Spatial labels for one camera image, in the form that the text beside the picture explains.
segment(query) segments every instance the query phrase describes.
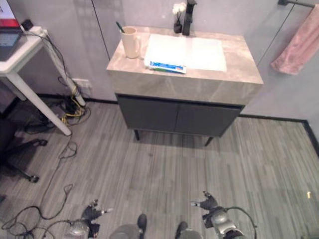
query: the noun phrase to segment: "black faucet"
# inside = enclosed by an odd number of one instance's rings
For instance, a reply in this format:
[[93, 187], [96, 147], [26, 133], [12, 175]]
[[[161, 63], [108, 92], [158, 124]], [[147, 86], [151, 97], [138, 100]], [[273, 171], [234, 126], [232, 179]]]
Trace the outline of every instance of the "black faucet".
[[195, 0], [187, 0], [186, 13], [184, 18], [184, 28], [182, 34], [189, 36], [190, 24], [193, 22], [193, 8], [197, 4]]

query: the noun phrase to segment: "marble countertop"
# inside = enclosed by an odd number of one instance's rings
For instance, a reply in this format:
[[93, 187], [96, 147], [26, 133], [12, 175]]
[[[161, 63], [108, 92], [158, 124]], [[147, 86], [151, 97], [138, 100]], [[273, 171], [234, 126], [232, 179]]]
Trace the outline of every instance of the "marble countertop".
[[263, 85], [243, 36], [191, 32], [189, 37], [222, 41], [227, 71], [187, 68], [186, 74], [160, 72], [144, 65], [150, 34], [184, 37], [171, 29], [135, 27], [142, 40], [141, 55], [125, 57], [120, 41], [108, 67], [117, 94], [246, 105]]

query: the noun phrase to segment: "laptop screen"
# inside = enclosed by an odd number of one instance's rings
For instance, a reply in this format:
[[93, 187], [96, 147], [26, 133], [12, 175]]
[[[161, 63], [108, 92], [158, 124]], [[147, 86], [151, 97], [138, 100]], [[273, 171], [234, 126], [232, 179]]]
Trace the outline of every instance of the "laptop screen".
[[20, 28], [19, 22], [15, 19], [14, 14], [7, 0], [0, 0], [0, 27], [1, 28]]

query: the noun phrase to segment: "small white flower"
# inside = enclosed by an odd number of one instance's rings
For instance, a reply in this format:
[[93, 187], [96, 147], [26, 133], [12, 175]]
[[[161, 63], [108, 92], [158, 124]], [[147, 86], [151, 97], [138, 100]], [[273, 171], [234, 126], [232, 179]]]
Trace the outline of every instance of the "small white flower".
[[177, 14], [179, 11], [179, 4], [175, 3], [173, 6], [173, 14]]
[[186, 3], [175, 3], [173, 6], [173, 14], [178, 14], [179, 12], [184, 12], [186, 10]]
[[185, 10], [186, 10], [186, 3], [181, 2], [181, 3], [179, 4], [179, 11], [180, 11], [180, 12], [183, 12], [183, 11], [185, 11]]

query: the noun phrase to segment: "robotic hand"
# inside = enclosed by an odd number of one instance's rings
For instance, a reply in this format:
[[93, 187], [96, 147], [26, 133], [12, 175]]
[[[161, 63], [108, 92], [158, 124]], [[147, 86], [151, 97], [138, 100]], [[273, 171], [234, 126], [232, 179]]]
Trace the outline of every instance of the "robotic hand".
[[191, 205], [208, 210], [209, 213], [202, 216], [205, 227], [214, 227], [219, 239], [245, 238], [244, 234], [229, 219], [226, 210], [218, 206], [216, 199], [204, 191], [206, 200], [203, 202], [192, 202]]
[[64, 239], [87, 239], [96, 238], [100, 229], [99, 224], [93, 224], [92, 221], [105, 213], [113, 211], [109, 208], [106, 211], [96, 210], [98, 200], [91, 202], [86, 209], [84, 209], [81, 219], [72, 222], [71, 227], [64, 235]]

